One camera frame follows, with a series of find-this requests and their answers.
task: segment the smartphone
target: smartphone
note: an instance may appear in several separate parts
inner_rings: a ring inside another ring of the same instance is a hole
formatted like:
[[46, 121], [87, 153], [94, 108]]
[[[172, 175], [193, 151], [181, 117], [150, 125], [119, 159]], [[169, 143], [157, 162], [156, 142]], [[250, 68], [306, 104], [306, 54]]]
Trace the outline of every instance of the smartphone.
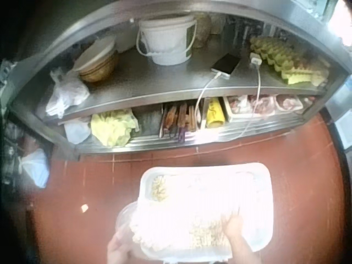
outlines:
[[228, 79], [240, 60], [240, 58], [227, 53], [224, 57], [215, 62], [211, 70], [215, 73], [221, 72], [222, 75]]

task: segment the red tile floor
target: red tile floor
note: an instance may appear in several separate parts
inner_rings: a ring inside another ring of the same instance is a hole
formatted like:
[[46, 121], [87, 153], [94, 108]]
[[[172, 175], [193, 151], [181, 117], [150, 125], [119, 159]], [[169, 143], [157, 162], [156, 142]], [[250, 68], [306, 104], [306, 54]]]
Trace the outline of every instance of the red tile floor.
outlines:
[[[263, 263], [338, 263], [343, 251], [344, 194], [336, 150], [322, 118], [273, 133], [198, 148], [51, 160], [45, 190], [34, 191], [43, 263], [106, 263], [119, 211], [135, 201], [142, 174], [155, 166], [261, 162], [271, 174], [274, 232], [258, 252]], [[89, 209], [82, 213], [81, 206]]]

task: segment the white plastic bucket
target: white plastic bucket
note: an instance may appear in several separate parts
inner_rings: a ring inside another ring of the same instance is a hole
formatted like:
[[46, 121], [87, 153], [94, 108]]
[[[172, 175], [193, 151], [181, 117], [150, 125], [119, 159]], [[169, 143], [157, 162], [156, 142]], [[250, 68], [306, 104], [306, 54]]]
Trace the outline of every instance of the white plastic bucket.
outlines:
[[[192, 15], [143, 20], [139, 23], [136, 47], [140, 54], [152, 57], [156, 64], [180, 64], [191, 57], [195, 32], [196, 20]], [[140, 50], [140, 41], [145, 45], [147, 53]]]

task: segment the stainless steel shelf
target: stainless steel shelf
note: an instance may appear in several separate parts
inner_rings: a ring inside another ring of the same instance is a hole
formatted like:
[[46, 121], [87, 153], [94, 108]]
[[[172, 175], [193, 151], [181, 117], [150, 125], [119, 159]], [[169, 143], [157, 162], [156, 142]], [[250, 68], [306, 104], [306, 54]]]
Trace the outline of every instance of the stainless steel shelf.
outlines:
[[[111, 78], [92, 85], [92, 94], [79, 106], [65, 111], [62, 120], [89, 116], [95, 113], [126, 107], [151, 105], [169, 101], [198, 98], [203, 86], [214, 76], [212, 65], [227, 53], [219, 37], [213, 37], [207, 47], [193, 49], [191, 59], [175, 66], [160, 66], [131, 49], [120, 55]], [[310, 83], [287, 85], [267, 64], [261, 66], [262, 94], [322, 95]], [[256, 94], [257, 72], [250, 67], [248, 54], [243, 58], [229, 80], [218, 78], [205, 91], [204, 97]], [[58, 122], [45, 116], [46, 100], [40, 103], [37, 115], [44, 122]]]
[[[240, 120], [235, 123], [227, 123], [218, 129], [204, 129], [195, 133], [187, 132], [185, 142], [179, 143], [177, 140], [170, 139], [168, 135], [159, 138], [157, 135], [140, 136], [130, 140], [124, 147], [105, 147], [98, 139], [91, 135], [87, 140], [76, 146], [78, 153], [117, 153], [134, 152], [144, 150], [169, 149], [182, 146], [194, 146], [211, 142], [225, 142], [237, 139], [246, 127], [248, 119]], [[244, 137], [276, 131], [280, 129], [293, 128], [304, 124], [300, 115], [289, 113], [275, 115], [267, 119], [253, 122]]]

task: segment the charging cable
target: charging cable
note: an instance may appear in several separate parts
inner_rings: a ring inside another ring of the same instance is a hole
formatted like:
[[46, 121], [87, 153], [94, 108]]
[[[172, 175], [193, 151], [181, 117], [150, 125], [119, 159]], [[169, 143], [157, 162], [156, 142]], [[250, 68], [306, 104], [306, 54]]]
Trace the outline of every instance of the charging cable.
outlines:
[[222, 74], [221, 71], [219, 71], [214, 77], [213, 79], [211, 79], [209, 82], [207, 82], [207, 84], [204, 86], [203, 90], [201, 91], [199, 97], [198, 97], [198, 100], [197, 100], [197, 103], [196, 103], [196, 107], [194, 108], [194, 117], [195, 117], [195, 120], [197, 120], [197, 115], [198, 115], [198, 111], [199, 111], [199, 103], [200, 103], [200, 100], [202, 99], [202, 96], [205, 92], [205, 90], [208, 88], [208, 86], [216, 79], [219, 78], [219, 76]]
[[234, 139], [231, 140], [236, 140], [240, 137], [242, 137], [244, 135], [244, 133], [247, 132], [248, 127], [251, 125], [251, 123], [253, 122], [253, 117], [255, 114], [255, 111], [257, 110], [257, 106], [258, 106], [258, 101], [259, 101], [259, 95], [260, 95], [260, 88], [261, 88], [261, 79], [260, 79], [260, 71], [259, 71], [259, 66], [260, 64], [255, 64], [255, 68], [257, 70], [258, 73], [258, 89], [257, 89], [257, 96], [256, 96], [256, 100], [255, 100], [255, 104], [254, 104], [254, 108], [253, 108], [253, 112], [252, 112], [252, 116], [249, 120], [249, 122], [247, 123], [246, 127], [244, 128], [244, 130], [241, 132], [241, 134], [239, 134], [237, 137], [235, 137]]
[[[254, 117], [254, 114], [257, 110], [257, 106], [258, 106], [258, 101], [259, 101], [259, 95], [260, 95], [260, 88], [261, 88], [261, 78], [260, 78], [260, 71], [259, 71], [259, 67], [260, 65], [262, 64], [262, 59], [261, 57], [256, 54], [256, 53], [251, 53], [250, 54], [250, 60], [251, 60], [251, 64], [254, 65], [255, 69], [257, 70], [257, 74], [258, 74], [258, 89], [257, 89], [257, 96], [256, 96], [256, 100], [255, 100], [255, 104], [254, 104], [254, 108], [253, 108], [253, 111], [252, 111], [252, 116], [250, 117], [250, 120], [249, 122], [247, 123], [246, 127], [244, 128], [244, 130], [241, 132], [241, 134], [239, 134], [237, 137], [235, 137], [234, 139], [232, 140], [236, 140], [240, 137], [242, 137], [248, 130], [248, 127], [251, 125], [251, 123], [253, 122], [253, 117]], [[208, 86], [211, 84], [211, 82], [213, 82], [214, 80], [218, 79], [218, 77], [222, 74], [222, 72], [218, 72], [203, 88], [203, 90], [201, 91], [199, 97], [198, 97], [198, 100], [197, 100], [197, 103], [196, 103], [196, 107], [195, 107], [195, 111], [194, 111], [194, 114], [195, 114], [195, 120], [197, 120], [197, 114], [198, 114], [198, 111], [199, 111], [199, 103], [200, 103], [200, 100], [202, 99], [202, 96], [205, 92], [205, 90], [208, 88]]]

